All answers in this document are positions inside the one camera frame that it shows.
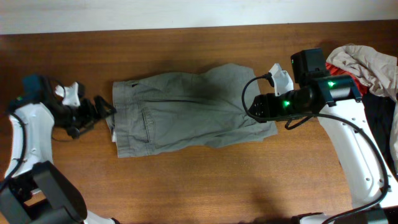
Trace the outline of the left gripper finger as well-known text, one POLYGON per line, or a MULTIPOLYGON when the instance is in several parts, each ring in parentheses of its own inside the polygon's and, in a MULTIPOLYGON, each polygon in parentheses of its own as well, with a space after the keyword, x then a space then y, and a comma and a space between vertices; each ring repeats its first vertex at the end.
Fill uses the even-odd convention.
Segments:
POLYGON ((80 137, 84 134, 86 134, 87 132, 91 131, 92 129, 94 129, 95 124, 98 122, 98 120, 91 120, 88 122, 82 122, 79 121, 76 123, 76 128, 77 128, 77 137, 80 137))
POLYGON ((102 96, 95 96, 96 119, 106 119, 117 113, 116 108, 108 103, 102 96))

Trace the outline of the grey cargo shorts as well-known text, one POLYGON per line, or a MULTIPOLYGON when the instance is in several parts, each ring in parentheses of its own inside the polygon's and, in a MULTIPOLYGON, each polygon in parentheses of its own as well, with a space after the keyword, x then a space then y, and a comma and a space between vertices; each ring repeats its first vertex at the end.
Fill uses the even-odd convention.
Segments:
POLYGON ((116 114, 106 121, 118 157, 143 157, 188 146, 225 147, 277 134, 242 103, 260 94, 254 71, 229 63, 202 74, 170 72, 113 83, 116 114))

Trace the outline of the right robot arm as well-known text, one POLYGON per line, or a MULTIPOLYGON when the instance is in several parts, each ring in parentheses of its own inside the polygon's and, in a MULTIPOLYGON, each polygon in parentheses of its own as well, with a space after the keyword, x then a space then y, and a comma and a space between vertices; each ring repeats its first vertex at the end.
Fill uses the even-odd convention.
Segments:
POLYGON ((332 141, 345 173, 353 207, 337 215, 306 213, 292 223, 397 223, 397 179, 369 128, 361 94, 349 75, 332 76, 322 49, 291 56, 293 75, 274 64, 263 77, 273 93, 257 95, 246 114, 258 123, 303 124, 317 118, 332 141))

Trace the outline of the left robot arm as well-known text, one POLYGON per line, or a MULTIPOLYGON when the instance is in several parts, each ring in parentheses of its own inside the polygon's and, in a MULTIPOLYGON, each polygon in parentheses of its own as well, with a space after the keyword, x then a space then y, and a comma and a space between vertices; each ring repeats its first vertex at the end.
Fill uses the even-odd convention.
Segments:
POLYGON ((86 207, 78 189, 55 167, 52 133, 62 128, 72 139, 114 115, 101 96, 84 97, 85 87, 53 78, 23 78, 24 95, 12 100, 6 114, 12 124, 11 159, 1 182, 1 213, 9 223, 117 223, 86 207))

